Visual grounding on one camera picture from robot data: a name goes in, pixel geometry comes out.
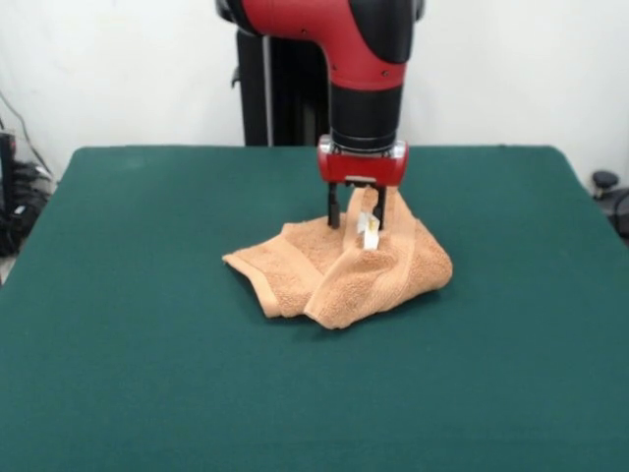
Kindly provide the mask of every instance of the black stand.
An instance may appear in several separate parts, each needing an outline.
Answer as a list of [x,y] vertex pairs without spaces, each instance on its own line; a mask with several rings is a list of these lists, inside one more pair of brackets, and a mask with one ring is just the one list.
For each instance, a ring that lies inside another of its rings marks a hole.
[[329,132],[327,66],[313,43],[237,33],[246,146],[316,146]]

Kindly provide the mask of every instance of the green felt surface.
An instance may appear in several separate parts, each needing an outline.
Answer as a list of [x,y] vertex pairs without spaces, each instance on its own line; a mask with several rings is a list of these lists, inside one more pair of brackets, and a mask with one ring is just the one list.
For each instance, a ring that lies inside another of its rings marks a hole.
[[79,151],[0,291],[0,471],[629,470],[629,252],[565,158],[403,193],[452,282],[327,331],[220,259],[323,215],[312,149]]

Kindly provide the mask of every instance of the white label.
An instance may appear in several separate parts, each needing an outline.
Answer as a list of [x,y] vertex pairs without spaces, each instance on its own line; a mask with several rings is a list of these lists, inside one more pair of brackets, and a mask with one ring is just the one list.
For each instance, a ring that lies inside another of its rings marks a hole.
[[369,214],[361,211],[361,214],[358,215],[358,234],[363,234],[365,229],[367,228],[367,221],[369,219]]
[[380,242],[380,220],[372,214],[367,216],[367,224],[365,226],[365,235],[363,236],[363,249],[366,251],[375,251]]

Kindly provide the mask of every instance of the towel fold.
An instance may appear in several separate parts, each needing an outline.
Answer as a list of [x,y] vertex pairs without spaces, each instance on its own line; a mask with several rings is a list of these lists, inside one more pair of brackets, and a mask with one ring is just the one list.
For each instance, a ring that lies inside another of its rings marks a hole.
[[359,217],[376,200],[375,190],[356,189],[339,229],[326,217],[287,223],[274,238],[223,261],[251,282],[268,318],[306,315],[328,329],[444,287],[452,262],[395,188],[387,190],[377,250],[363,249]]

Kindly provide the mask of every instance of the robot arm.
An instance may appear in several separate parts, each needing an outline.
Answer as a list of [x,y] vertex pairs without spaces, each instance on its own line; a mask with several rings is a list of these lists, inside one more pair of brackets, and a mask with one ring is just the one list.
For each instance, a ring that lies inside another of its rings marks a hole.
[[330,135],[318,162],[330,185],[329,222],[338,226],[337,184],[371,185],[380,199],[401,183],[408,147],[396,140],[406,63],[423,0],[216,0],[219,14],[251,34],[308,40],[327,61]]

